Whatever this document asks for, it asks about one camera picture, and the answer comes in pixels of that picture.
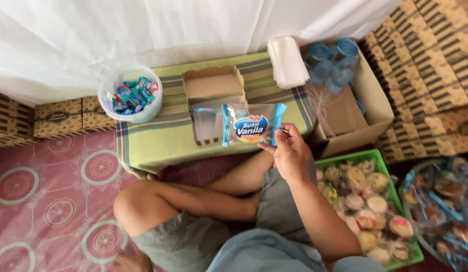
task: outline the open cardboard box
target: open cardboard box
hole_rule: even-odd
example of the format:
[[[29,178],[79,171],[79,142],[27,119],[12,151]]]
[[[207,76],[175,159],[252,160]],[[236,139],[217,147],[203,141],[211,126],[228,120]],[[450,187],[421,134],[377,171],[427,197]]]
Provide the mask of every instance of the open cardboard box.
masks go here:
[[[244,92],[244,78],[235,65],[208,67],[202,70],[190,70],[183,73],[184,92],[187,96],[194,139],[198,145],[218,142],[222,137],[222,116],[220,106],[226,103],[243,103],[247,105]],[[193,110],[196,105],[209,105],[218,111],[215,129],[211,133],[196,131]]]
[[[309,50],[310,45],[302,46],[301,56],[306,56]],[[360,60],[353,70],[353,94],[363,104],[364,117],[369,126],[327,139],[318,123],[306,138],[306,142],[310,146],[328,143],[322,152],[322,157],[374,143],[394,120],[388,99],[360,49],[358,57]]]

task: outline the striped cloth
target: striped cloth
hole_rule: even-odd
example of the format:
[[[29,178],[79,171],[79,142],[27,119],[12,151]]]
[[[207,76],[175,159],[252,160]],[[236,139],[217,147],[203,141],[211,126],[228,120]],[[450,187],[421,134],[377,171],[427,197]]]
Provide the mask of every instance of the striped cloth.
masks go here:
[[[145,178],[147,172],[195,159],[255,151],[249,144],[222,147],[220,142],[205,141],[199,146],[193,137],[193,124],[182,88],[182,73],[206,67],[236,65],[244,77],[249,104],[284,103],[283,122],[294,123],[302,134],[315,126],[315,111],[303,87],[282,90],[273,80],[273,66],[267,52],[227,59],[153,69],[163,85],[163,105],[152,121],[133,124],[116,122],[116,145],[120,162],[130,173]]]

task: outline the snack bread package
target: snack bread package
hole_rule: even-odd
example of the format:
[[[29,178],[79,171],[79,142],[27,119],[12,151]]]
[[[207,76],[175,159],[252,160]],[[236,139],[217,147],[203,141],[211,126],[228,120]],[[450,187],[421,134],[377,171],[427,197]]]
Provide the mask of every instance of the snack bread package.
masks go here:
[[[255,144],[263,142],[276,145],[274,131],[281,126],[281,116],[286,111],[285,104],[225,104],[223,115],[222,146],[234,142]]]

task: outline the white fabric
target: white fabric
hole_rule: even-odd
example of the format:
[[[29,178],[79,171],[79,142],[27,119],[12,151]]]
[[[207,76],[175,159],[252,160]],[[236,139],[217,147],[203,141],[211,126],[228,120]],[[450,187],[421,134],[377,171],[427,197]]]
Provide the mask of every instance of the white fabric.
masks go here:
[[[292,37],[268,40],[267,52],[273,64],[273,78],[279,88],[286,90],[301,86],[310,78],[299,46]]]
[[[0,92],[28,104],[96,94],[122,62],[159,67],[362,38],[399,0],[0,0]]]

